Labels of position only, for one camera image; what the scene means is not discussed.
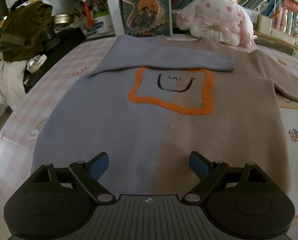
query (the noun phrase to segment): black embroidered smile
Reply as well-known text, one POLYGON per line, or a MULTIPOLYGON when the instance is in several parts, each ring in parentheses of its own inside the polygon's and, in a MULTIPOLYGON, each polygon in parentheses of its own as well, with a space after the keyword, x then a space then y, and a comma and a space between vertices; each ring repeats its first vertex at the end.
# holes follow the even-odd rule
MULTIPOLYGON (((162 89, 162 90, 165 90, 165 91, 172 91, 172 92, 178 92, 178 93, 182 93, 182 92, 185 92, 185 91, 189 90, 190 87, 191 87, 191 85, 192 85, 192 83, 193 83, 193 80, 196 79, 196 78, 190 78, 190 81, 189 81, 187 87, 186 87, 185 89, 183 89, 183 90, 172 90, 172 89, 164 89, 164 88, 161 86, 161 76, 162 76, 162 75, 163 75, 163 74, 159 74, 159 76, 158 76, 158 82, 157 82, 158 87, 159 87, 160 89, 162 89)), ((171 76, 169 76, 169 79, 175 79, 175 80, 179 81, 179 80, 181 80, 182 78, 177 78, 177 77, 171 77, 171 76)))

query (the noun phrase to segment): red bottle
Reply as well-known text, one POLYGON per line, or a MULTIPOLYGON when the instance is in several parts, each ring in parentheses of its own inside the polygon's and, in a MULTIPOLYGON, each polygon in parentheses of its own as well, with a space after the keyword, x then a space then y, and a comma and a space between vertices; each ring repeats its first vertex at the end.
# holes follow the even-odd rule
POLYGON ((87 17, 87 26, 89 29, 91 29, 93 27, 93 20, 91 19, 91 14, 90 14, 90 10, 88 8, 87 5, 87 0, 82 0, 83 1, 83 6, 85 7, 85 13, 86 13, 86 17, 87 17))

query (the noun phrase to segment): green lid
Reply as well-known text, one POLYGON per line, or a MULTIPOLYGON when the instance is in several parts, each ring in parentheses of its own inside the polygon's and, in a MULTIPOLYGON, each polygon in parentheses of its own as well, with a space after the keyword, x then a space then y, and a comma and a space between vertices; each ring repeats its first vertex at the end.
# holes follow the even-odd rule
POLYGON ((101 13, 96 13, 93 15, 93 18, 98 18, 98 17, 101 17, 101 16, 105 16, 109 14, 109 11, 104 11, 104 12, 101 12, 101 13))

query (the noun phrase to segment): olive green fabric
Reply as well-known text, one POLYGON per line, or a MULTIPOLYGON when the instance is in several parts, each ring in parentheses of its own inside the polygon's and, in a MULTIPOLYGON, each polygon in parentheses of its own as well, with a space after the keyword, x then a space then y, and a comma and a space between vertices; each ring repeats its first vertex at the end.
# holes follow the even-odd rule
POLYGON ((29 60, 44 51, 40 34, 51 20, 52 6, 37 1, 12 11, 1 30, 4 61, 29 60))

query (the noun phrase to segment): stuffed rabbit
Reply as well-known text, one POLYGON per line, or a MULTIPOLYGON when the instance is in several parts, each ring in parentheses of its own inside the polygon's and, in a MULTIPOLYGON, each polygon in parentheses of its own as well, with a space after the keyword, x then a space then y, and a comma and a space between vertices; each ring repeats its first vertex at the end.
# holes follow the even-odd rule
POLYGON ((177 12, 176 25, 198 38, 255 46, 252 22, 236 0, 194 0, 177 12))

